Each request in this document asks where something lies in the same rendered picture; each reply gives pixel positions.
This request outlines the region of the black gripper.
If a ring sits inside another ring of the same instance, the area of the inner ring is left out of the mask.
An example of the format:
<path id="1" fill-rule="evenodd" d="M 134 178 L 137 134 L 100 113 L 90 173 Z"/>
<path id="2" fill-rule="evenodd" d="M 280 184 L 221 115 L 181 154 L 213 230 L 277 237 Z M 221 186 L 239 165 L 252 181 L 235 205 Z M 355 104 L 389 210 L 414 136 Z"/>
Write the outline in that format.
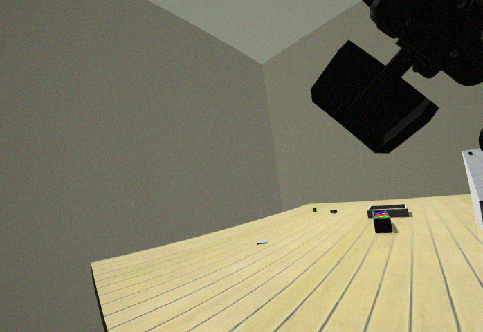
<path id="1" fill-rule="evenodd" d="M 311 88 L 312 102 L 372 152 L 388 154 L 439 107 L 401 77 L 418 60 L 463 86 L 483 82 L 483 0 L 374 0 L 370 18 L 401 49 L 383 65 L 348 40 Z"/>

